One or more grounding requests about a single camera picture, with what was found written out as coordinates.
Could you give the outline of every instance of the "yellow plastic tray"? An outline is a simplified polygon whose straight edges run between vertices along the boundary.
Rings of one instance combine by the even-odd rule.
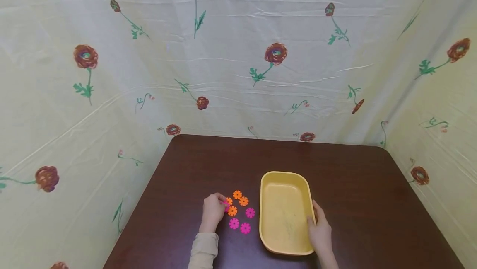
[[[294,172],[267,172],[260,184],[260,238],[267,250],[291,256],[313,253],[306,217],[316,223],[310,186]]]

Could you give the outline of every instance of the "beige sleeve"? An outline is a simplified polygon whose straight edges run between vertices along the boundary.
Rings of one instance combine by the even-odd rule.
[[[198,233],[192,243],[188,269],[212,269],[219,247],[216,233]]]

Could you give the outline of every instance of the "wall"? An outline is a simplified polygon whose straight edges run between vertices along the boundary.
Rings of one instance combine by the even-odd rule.
[[[414,81],[474,39],[474,0],[0,8],[2,268],[101,268],[179,133],[378,145],[407,176],[413,158],[430,183],[412,187],[477,263],[473,54]],[[447,133],[417,125],[432,117]]]

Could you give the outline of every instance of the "painted rose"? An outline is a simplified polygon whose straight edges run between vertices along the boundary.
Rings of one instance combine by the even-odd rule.
[[[358,109],[361,107],[361,105],[363,105],[363,103],[364,103],[364,99],[358,102],[358,104],[354,107],[353,112],[351,114],[354,114],[355,112],[357,112]]]
[[[450,62],[454,63],[463,58],[470,48],[470,39],[464,38],[454,43],[448,50]]]
[[[120,7],[118,2],[111,0],[109,4],[111,5],[111,8],[113,8],[115,12],[120,12]]]
[[[180,127],[176,124],[170,124],[166,127],[166,132],[169,135],[178,135],[180,133]]]
[[[43,189],[45,192],[51,192],[55,190],[55,186],[60,181],[56,167],[54,166],[43,166],[35,173],[35,180],[38,184],[38,187]]]
[[[313,134],[313,133],[304,133],[304,134],[302,134],[302,135],[299,137],[299,139],[300,139],[301,141],[312,141],[312,140],[315,139],[315,134]]]
[[[76,46],[73,56],[79,68],[94,69],[98,65],[98,53],[88,45],[80,44]]]
[[[286,57],[287,49],[282,43],[273,43],[265,52],[265,60],[275,66],[280,65]]]
[[[207,108],[207,105],[208,105],[208,99],[205,98],[204,96],[200,96],[199,98],[197,98],[197,108],[202,110],[202,109],[206,109]]]
[[[411,175],[414,178],[414,181],[419,185],[429,184],[429,175],[426,170],[421,166],[414,166],[411,171]]]
[[[334,3],[330,2],[325,9],[326,16],[333,16],[335,13],[335,5]]]
[[[69,269],[69,267],[66,266],[65,262],[56,262],[50,267],[50,269]]]

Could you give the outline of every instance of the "table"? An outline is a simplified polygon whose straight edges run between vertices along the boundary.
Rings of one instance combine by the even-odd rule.
[[[325,210],[340,268],[463,268],[388,152],[379,147],[197,135],[174,137],[104,269],[185,269],[203,199],[241,190],[260,207],[268,171],[297,172]],[[217,228],[214,269],[319,268],[316,254],[264,248],[258,212],[248,235]]]

